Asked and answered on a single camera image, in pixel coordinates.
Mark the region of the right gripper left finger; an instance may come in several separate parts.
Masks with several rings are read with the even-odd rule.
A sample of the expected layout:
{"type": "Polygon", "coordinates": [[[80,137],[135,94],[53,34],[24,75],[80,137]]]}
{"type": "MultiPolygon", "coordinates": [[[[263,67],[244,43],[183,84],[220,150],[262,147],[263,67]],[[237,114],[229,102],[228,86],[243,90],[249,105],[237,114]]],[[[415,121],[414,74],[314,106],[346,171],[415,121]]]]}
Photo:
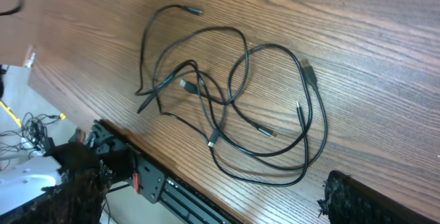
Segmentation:
{"type": "Polygon", "coordinates": [[[29,160],[1,172],[1,222],[99,223],[110,169],[60,169],[55,160],[29,160]]]}

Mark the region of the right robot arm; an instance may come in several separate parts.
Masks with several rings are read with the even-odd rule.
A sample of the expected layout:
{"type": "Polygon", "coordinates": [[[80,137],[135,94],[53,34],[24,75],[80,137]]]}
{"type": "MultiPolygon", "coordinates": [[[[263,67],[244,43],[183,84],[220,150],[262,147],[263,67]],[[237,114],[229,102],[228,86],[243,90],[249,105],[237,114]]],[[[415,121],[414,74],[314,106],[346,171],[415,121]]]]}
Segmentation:
{"type": "MultiPolygon", "coordinates": [[[[1,172],[2,223],[99,223],[111,185],[124,181],[187,223],[238,223],[186,182],[132,148],[54,147],[1,172]]],[[[334,170],[318,200],[331,223],[431,223],[431,219],[334,170]]]]}

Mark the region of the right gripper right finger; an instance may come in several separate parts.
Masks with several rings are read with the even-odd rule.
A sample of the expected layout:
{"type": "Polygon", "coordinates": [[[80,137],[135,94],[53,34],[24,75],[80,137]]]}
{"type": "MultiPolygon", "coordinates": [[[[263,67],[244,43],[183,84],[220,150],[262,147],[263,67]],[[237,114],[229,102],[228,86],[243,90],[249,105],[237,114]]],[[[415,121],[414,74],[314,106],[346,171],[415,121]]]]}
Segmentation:
{"type": "Polygon", "coordinates": [[[436,223],[339,170],[329,173],[318,205],[331,223],[436,223]]]}

